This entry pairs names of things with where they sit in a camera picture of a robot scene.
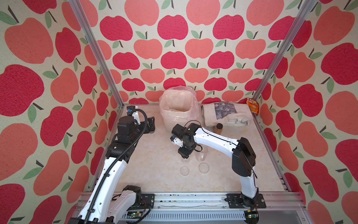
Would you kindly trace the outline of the clear tea jar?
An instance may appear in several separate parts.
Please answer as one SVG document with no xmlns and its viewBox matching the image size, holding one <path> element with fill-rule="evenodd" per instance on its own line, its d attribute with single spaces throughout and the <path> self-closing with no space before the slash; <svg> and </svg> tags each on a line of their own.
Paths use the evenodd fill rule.
<svg viewBox="0 0 358 224">
<path fill-rule="evenodd" d="M 208 147 L 205 145 L 197 145 L 195 148 L 195 157 L 198 161 L 205 161 L 208 154 Z"/>
<path fill-rule="evenodd" d="M 182 163 L 189 163 L 190 158 L 181 158 Z"/>
</svg>

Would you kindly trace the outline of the clear jar lid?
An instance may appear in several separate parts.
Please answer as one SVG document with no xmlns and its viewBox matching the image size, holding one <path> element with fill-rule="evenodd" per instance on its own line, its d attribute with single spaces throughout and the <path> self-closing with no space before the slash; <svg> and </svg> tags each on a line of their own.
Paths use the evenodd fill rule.
<svg viewBox="0 0 358 224">
<path fill-rule="evenodd" d="M 202 173 L 202 174 L 207 174 L 210 170 L 210 167 L 207 163 L 200 163 L 199 166 L 199 172 Z"/>
<path fill-rule="evenodd" d="M 188 176 L 189 173 L 190 173 L 189 167 L 183 166 L 183 167 L 180 168 L 180 174 L 181 174 L 182 176 Z"/>
</svg>

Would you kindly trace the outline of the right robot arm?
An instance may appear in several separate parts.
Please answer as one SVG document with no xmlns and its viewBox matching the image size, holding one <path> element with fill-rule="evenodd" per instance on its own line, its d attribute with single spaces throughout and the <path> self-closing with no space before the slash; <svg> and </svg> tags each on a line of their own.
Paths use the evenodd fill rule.
<svg viewBox="0 0 358 224">
<path fill-rule="evenodd" d="M 179 146 L 178 153 L 187 159 L 196 147 L 213 148 L 232 159 L 232 170 L 239 175 L 241 182 L 240 203 L 246 208 L 255 208 L 258 203 L 259 188 L 255 183 L 256 154 L 246 138 L 231 139 L 191 123 L 188 127 L 177 124 L 172 129 L 171 141 Z"/>
</svg>

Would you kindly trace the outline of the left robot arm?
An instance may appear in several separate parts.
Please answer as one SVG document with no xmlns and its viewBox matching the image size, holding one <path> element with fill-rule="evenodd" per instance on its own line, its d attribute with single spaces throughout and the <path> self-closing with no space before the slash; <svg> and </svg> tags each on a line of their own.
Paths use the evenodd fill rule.
<svg viewBox="0 0 358 224">
<path fill-rule="evenodd" d="M 128 185 L 117 199 L 114 191 L 142 135 L 155 131 L 155 118 L 139 120 L 140 110 L 121 117 L 117 133 L 106 153 L 100 178 L 78 217 L 69 219 L 70 224 L 118 224 L 132 206 L 141 203 L 141 188 Z"/>
</svg>

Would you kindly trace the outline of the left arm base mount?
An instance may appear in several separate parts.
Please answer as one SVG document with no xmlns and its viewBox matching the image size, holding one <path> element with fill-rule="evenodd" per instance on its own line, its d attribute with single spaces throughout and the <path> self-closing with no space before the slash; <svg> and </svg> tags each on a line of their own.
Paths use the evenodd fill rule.
<svg viewBox="0 0 358 224">
<path fill-rule="evenodd" d="M 136 200 L 135 204 L 130 209 L 148 209 L 154 208 L 155 194 L 142 193 L 140 199 Z"/>
</svg>

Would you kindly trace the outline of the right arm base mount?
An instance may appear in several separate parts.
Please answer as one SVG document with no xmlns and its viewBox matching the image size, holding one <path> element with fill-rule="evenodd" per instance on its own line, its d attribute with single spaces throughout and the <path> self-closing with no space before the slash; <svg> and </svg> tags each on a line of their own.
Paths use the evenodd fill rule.
<svg viewBox="0 0 358 224">
<path fill-rule="evenodd" d="M 243 194 L 226 194 L 225 202 L 228 203 L 230 209 L 248 209 L 254 210 L 267 208 L 266 202 L 262 194 L 256 193 L 254 198 L 249 198 Z"/>
</svg>

